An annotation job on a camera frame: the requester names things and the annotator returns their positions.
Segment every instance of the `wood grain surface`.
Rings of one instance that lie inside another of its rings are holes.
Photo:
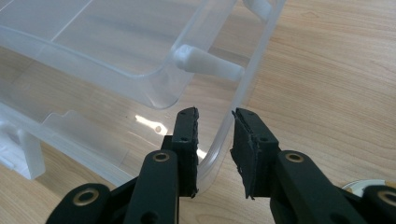
[[[245,60],[243,53],[238,57]],[[334,185],[372,178],[395,182],[396,2],[289,0],[247,108],[261,116],[281,148],[309,155]],[[0,223],[44,223],[69,190],[87,182],[114,188],[42,147],[47,172],[34,181],[0,166]],[[179,219],[274,223],[268,199],[245,199],[229,152],[212,186],[181,200]]]

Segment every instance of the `metal screw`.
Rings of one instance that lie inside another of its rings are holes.
[[[392,206],[396,207],[396,193],[390,190],[381,190],[378,192],[378,197]]]

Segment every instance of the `screw hole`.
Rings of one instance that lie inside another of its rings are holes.
[[[85,206],[96,201],[98,197],[99,191],[97,189],[84,189],[73,198],[73,204],[76,206]]]
[[[303,162],[304,158],[296,153],[288,153],[286,154],[286,159],[293,162]]]
[[[143,224],[154,224],[158,221],[158,215],[153,212],[147,212],[143,214],[143,216],[140,218],[140,221]]]
[[[153,159],[155,161],[167,161],[169,160],[169,155],[163,152],[157,153],[154,155]]]
[[[388,203],[389,205],[396,207],[396,193],[390,190],[381,190],[378,192],[378,197]]]
[[[349,224],[349,220],[344,217],[343,215],[340,215],[338,213],[332,213],[330,214],[330,219],[332,220],[333,223],[336,224]]]

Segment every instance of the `white plastic tab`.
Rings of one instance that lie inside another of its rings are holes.
[[[174,60],[176,66],[186,72],[225,77],[232,81],[239,80],[245,72],[245,69],[238,64],[222,60],[189,45],[178,48]]]
[[[0,163],[27,179],[34,179],[45,172],[40,141],[1,118]]]
[[[244,4],[263,22],[268,21],[272,6],[266,0],[244,0]]]

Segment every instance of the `black mechanical arm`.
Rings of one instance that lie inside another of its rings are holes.
[[[276,223],[396,223],[396,189],[372,186],[360,198],[335,187],[312,160],[279,148],[253,112],[237,108],[231,154],[246,197],[267,197]],[[178,198],[194,197],[198,110],[177,114],[174,134],[144,160],[140,175],[110,191],[71,190],[47,223],[178,223]]]

